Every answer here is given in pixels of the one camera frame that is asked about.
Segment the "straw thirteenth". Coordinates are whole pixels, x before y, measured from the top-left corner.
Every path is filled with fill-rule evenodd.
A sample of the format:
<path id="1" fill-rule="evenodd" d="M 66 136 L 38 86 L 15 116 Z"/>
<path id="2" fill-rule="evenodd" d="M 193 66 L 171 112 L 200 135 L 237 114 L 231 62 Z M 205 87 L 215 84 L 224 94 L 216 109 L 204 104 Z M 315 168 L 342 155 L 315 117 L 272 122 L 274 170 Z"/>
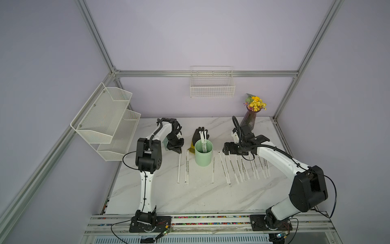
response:
<path id="1" fill-rule="evenodd" d="M 189 150 L 186 150 L 186 184 L 189 185 Z"/>

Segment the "straw eleventh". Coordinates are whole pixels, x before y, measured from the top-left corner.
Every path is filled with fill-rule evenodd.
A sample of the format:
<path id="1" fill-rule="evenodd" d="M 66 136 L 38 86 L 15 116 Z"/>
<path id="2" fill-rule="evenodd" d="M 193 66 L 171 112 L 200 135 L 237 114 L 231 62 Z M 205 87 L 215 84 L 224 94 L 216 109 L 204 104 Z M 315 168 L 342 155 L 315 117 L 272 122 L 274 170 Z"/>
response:
<path id="1" fill-rule="evenodd" d="M 264 159 L 264 165 L 265 165 L 266 178 L 269 178 L 270 177 L 270 168 L 269 168 L 268 161 L 266 159 Z"/>

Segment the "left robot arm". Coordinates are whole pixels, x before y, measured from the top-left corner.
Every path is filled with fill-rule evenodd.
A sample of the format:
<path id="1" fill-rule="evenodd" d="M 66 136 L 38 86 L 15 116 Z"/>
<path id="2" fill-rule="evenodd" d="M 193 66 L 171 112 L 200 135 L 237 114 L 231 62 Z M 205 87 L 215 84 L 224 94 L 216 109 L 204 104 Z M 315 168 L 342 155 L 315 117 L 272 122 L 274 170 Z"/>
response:
<path id="1" fill-rule="evenodd" d="M 163 141 L 167 141 L 166 149 L 177 154 L 182 153 L 184 138 L 181 136 L 182 126 L 175 118 L 156 120 L 156 126 L 147 136 L 137 139 L 134 150 L 127 152 L 123 159 L 135 155 L 135 166 L 130 169 L 140 174 L 141 194 L 139 207 L 129 220 L 130 233 L 154 232 L 157 229 L 156 172 L 163 163 Z"/>

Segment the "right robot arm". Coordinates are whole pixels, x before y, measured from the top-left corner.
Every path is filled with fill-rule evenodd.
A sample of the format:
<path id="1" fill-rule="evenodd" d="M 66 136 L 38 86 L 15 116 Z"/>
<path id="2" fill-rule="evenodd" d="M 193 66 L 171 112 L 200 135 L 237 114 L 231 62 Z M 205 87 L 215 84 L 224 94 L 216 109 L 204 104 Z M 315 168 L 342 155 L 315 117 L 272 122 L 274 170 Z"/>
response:
<path id="1" fill-rule="evenodd" d="M 222 152 L 237 155 L 249 161 L 253 158 L 264 159 L 281 171 L 291 182 L 288 196 L 266 210 L 265 225 L 276 230 L 290 217 L 307 212 L 328 199 L 326 179 L 319 166 L 309 166 L 294 159 L 293 156 L 275 146 L 264 135 L 255 136 L 249 126 L 241 126 L 235 116 L 232 117 L 234 129 L 233 142 L 226 142 Z"/>

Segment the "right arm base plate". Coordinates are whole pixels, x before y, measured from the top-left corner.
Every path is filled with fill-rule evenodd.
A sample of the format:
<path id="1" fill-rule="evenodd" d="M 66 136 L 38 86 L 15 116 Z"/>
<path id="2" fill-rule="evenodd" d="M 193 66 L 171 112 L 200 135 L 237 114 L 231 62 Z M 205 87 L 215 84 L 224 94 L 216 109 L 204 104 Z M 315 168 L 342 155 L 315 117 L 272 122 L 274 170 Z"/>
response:
<path id="1" fill-rule="evenodd" d="M 291 231 L 288 218 L 277 220 L 271 215 L 250 215 L 250 224 L 253 231 Z"/>

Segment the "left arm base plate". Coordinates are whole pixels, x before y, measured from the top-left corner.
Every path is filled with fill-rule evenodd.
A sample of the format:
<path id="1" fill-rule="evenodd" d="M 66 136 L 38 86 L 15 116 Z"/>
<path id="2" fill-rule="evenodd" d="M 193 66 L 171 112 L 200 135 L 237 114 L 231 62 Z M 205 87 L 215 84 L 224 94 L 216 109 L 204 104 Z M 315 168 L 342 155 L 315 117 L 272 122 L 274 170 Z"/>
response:
<path id="1" fill-rule="evenodd" d="M 132 217 L 130 233 L 160 233 L 171 227 L 171 216 L 156 216 L 150 222 L 143 221 L 138 217 Z"/>

